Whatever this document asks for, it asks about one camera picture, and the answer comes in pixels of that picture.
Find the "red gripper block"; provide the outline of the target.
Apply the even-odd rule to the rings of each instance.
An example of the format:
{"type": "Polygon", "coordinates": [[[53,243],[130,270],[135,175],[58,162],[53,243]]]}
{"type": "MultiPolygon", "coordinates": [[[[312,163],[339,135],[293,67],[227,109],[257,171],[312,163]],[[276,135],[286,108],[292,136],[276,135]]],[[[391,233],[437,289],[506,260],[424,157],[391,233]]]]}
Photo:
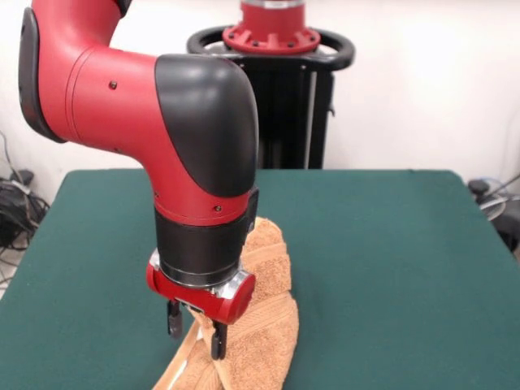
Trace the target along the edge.
{"type": "Polygon", "coordinates": [[[167,299],[167,331],[174,338],[183,335],[185,304],[203,313],[212,322],[210,353],[213,360],[223,360],[227,353],[228,325],[234,324],[246,311],[256,284],[256,277],[239,270],[228,282],[213,288],[185,287],[169,280],[158,266],[148,264],[146,281],[150,289],[167,299]]]}

